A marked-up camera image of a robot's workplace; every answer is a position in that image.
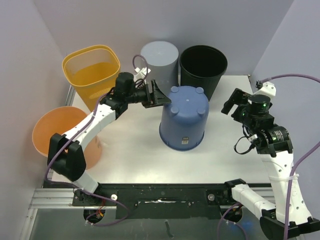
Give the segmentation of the grey plastic bucket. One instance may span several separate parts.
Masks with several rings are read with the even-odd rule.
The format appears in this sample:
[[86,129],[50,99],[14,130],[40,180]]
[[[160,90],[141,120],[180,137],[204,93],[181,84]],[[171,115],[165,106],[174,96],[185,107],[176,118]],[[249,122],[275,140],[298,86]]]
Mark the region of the grey plastic bucket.
[[140,54],[146,59],[150,70],[146,78],[149,85],[155,80],[165,95],[173,86],[179,85],[179,51],[175,45],[167,41],[152,41],[142,47]]

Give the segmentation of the blue plastic bucket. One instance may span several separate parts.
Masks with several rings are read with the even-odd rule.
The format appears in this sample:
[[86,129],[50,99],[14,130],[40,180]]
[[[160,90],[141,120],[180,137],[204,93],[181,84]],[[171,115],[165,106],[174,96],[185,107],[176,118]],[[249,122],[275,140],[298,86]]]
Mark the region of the blue plastic bucket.
[[159,135],[162,141],[177,151],[196,148],[205,136],[209,101],[202,87],[173,86],[168,98],[171,103],[162,108]]

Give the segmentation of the black ribbed waste bin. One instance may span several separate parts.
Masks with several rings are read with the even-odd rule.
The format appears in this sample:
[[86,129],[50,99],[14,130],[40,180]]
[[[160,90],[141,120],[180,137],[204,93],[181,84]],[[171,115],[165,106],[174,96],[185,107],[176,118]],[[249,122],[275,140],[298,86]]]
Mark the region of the black ribbed waste bin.
[[208,45],[194,45],[185,49],[179,58],[180,84],[201,87],[210,100],[228,67],[226,56]]

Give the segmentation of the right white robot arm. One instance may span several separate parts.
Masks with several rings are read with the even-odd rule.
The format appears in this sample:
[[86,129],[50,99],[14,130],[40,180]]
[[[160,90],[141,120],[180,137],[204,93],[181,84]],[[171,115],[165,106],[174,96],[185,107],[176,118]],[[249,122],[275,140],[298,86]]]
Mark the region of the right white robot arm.
[[222,192],[223,200],[230,205],[238,202],[246,207],[258,218],[269,240],[287,240],[319,231],[320,221],[312,217],[300,190],[289,132],[277,125],[269,113],[270,97],[236,88],[221,112],[227,115],[233,106],[237,108],[231,117],[242,125],[244,138],[262,160],[275,202],[258,195],[242,179],[225,182],[229,188]]

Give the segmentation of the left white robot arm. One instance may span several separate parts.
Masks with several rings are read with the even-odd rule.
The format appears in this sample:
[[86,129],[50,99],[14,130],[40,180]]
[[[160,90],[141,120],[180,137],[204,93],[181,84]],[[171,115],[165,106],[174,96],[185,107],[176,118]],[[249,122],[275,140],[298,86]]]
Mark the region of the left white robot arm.
[[68,179],[67,184],[84,192],[84,200],[95,206],[102,193],[99,183],[86,172],[84,150],[107,125],[117,120],[130,104],[141,103],[146,109],[171,103],[155,80],[148,85],[136,83],[134,75],[121,72],[115,86],[101,96],[94,110],[79,124],[63,134],[55,133],[49,141],[47,168]]

